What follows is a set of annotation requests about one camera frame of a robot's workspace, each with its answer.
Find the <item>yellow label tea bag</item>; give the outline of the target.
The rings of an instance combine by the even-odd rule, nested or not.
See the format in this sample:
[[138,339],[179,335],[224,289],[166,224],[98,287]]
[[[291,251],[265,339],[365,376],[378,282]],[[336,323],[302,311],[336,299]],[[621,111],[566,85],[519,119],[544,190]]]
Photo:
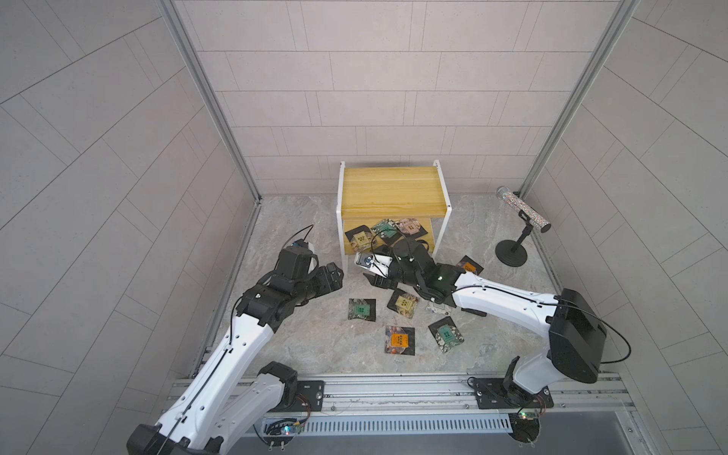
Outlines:
[[373,231],[366,225],[349,229],[344,235],[354,253],[369,251],[377,246]]

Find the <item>white label tea bag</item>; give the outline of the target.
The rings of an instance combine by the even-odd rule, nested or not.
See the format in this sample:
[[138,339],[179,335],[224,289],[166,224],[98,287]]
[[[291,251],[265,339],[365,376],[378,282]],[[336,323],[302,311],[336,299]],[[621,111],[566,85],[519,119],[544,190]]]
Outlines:
[[437,315],[443,315],[443,316],[449,316],[450,310],[449,307],[443,303],[434,303],[433,301],[430,301],[428,303],[428,311],[432,312],[432,314]]

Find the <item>small orange label tea bag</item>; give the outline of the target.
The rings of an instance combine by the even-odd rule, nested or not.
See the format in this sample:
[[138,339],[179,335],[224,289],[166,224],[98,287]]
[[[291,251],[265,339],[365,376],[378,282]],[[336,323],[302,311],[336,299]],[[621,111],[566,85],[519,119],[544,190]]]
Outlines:
[[483,272],[483,266],[477,263],[475,260],[470,258],[469,256],[464,256],[458,263],[458,267],[464,269],[467,272],[473,273],[475,275],[480,275]]

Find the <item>red tea bag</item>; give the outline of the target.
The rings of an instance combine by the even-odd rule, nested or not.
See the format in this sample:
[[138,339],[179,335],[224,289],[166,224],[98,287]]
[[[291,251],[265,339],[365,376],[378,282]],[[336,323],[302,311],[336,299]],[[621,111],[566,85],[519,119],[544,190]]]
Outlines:
[[478,317],[487,317],[488,316],[487,312],[483,312],[483,311],[476,310],[476,309],[461,308],[461,311],[468,313],[468,314],[478,316]]

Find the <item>teal label tea bag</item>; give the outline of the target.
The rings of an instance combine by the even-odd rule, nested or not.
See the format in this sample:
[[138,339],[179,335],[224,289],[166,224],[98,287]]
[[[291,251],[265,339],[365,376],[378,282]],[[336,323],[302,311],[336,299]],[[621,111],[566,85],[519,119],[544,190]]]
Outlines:
[[402,233],[396,227],[396,223],[392,219],[383,219],[371,227],[373,240],[381,242],[384,245],[391,246],[396,243]]

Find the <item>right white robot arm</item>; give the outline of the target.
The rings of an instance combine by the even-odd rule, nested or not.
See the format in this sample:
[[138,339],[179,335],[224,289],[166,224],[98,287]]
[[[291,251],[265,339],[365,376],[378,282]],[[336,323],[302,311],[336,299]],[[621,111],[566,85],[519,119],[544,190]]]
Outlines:
[[365,269],[372,286],[396,289],[405,284],[425,301],[495,316],[547,340],[526,358],[514,358],[504,378],[470,380],[480,394],[511,408],[526,408],[561,379],[593,384],[599,377],[608,331],[572,289],[551,295],[498,284],[458,265],[437,263],[424,245],[411,239],[358,252],[356,264]]

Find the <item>teal label tea bag floor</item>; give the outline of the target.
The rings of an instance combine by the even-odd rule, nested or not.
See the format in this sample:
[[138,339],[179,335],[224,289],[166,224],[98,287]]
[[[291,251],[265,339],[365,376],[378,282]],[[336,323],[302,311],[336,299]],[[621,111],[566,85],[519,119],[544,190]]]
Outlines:
[[451,317],[445,317],[428,326],[438,348],[442,353],[448,353],[464,343],[464,337]]

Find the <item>green label tea bag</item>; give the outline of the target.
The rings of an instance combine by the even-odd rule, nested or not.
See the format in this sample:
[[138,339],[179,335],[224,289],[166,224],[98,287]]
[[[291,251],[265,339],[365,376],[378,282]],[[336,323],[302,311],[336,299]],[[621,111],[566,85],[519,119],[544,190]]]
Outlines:
[[375,322],[377,320],[376,299],[350,299],[348,303],[349,320],[365,320]]

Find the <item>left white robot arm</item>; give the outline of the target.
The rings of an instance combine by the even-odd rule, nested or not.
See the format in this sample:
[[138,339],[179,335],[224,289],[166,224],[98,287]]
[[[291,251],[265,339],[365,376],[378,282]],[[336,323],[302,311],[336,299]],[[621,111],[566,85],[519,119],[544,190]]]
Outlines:
[[286,246],[273,270],[236,301],[231,327],[176,403],[153,425],[139,425],[130,454],[226,454],[266,413],[296,398],[297,374],[272,362],[236,399],[243,373],[282,322],[312,299],[341,289],[344,272],[321,265],[308,244]]

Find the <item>yellow label tea bag floor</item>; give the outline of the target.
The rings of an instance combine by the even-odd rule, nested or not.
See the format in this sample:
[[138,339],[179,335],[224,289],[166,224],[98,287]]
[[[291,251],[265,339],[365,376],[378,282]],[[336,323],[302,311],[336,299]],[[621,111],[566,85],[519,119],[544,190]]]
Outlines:
[[387,308],[405,318],[412,319],[419,301],[417,296],[397,288],[392,292]]

